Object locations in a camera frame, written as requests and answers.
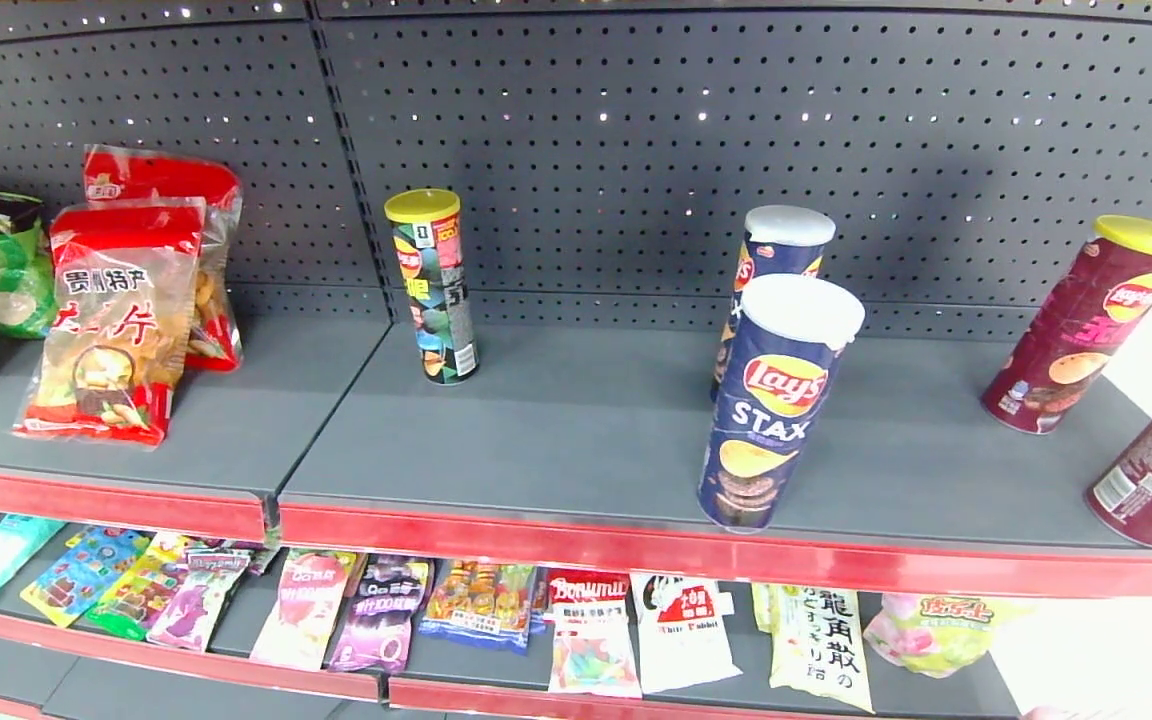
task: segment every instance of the yellow plastic lid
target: yellow plastic lid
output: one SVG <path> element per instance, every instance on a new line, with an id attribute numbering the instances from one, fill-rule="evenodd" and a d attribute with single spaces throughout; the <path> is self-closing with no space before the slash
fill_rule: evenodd
<path id="1" fill-rule="evenodd" d="M 433 223 L 460 211 L 460 196 L 433 187 L 399 192 L 385 202 L 385 217 L 393 223 Z"/>
<path id="2" fill-rule="evenodd" d="M 1152 220 L 1128 215 L 1101 215 L 1096 219 L 1098 236 L 1126 247 L 1126 249 L 1152 255 Z"/>

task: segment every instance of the red snack bag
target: red snack bag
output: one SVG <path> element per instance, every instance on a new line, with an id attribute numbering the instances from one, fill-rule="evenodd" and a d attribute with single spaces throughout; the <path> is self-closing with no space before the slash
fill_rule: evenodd
<path id="1" fill-rule="evenodd" d="M 60 311 L 15 433 L 162 442 L 205 211 L 200 197 L 61 210 L 51 225 Z"/>
<path id="2" fill-rule="evenodd" d="M 195 314 L 185 364 L 230 372 L 243 361 L 234 310 L 225 291 L 229 243 L 243 209 L 242 183 L 225 165 L 152 150 L 88 145 L 83 191 L 90 202 L 202 197 L 207 219 L 202 234 Z"/>

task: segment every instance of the pegboard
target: pegboard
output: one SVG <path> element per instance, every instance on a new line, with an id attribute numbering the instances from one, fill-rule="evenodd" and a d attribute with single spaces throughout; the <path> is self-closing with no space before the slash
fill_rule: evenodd
<path id="1" fill-rule="evenodd" d="M 369 195 L 461 192 L 480 290 L 726 297 L 742 215 L 788 202 L 836 220 L 824 275 L 862 300 L 1036 306 L 1092 219 L 1152 217 L 1152 24 L 449 14 L 326 41 Z"/>
<path id="2" fill-rule="evenodd" d="M 88 142 L 235 169 L 234 281 L 379 285 L 306 23 L 0 44 L 0 188 L 82 200 Z"/>

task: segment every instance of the lay's stax can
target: lay's stax can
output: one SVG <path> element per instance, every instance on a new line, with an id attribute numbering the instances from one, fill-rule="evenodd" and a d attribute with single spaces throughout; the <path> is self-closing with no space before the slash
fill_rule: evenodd
<path id="1" fill-rule="evenodd" d="M 736 279 L 732 282 L 732 310 L 718 339 L 714 381 L 708 388 L 711 397 L 717 397 L 718 384 L 723 381 L 723 373 L 727 372 L 745 286 L 751 279 L 776 273 L 817 276 L 824 243 L 833 240 L 833 220 L 814 210 L 763 205 L 745 213 L 745 241 L 741 243 Z"/>
<path id="2" fill-rule="evenodd" d="M 698 495 L 714 523 L 751 533 L 772 520 L 865 308 L 844 288 L 796 274 L 751 279 L 741 302 Z"/>

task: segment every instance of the white plastic lid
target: white plastic lid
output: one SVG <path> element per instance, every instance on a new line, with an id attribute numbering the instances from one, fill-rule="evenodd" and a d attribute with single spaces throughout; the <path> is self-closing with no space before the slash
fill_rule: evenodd
<path id="1" fill-rule="evenodd" d="M 759 275 L 741 296 L 742 323 L 801 342 L 842 350 L 861 332 L 865 306 L 844 288 L 819 278 Z"/>
<path id="2" fill-rule="evenodd" d="M 763 205 L 745 213 L 745 229 L 755 242 L 817 247 L 833 240 L 836 226 L 824 213 L 794 205 Z"/>

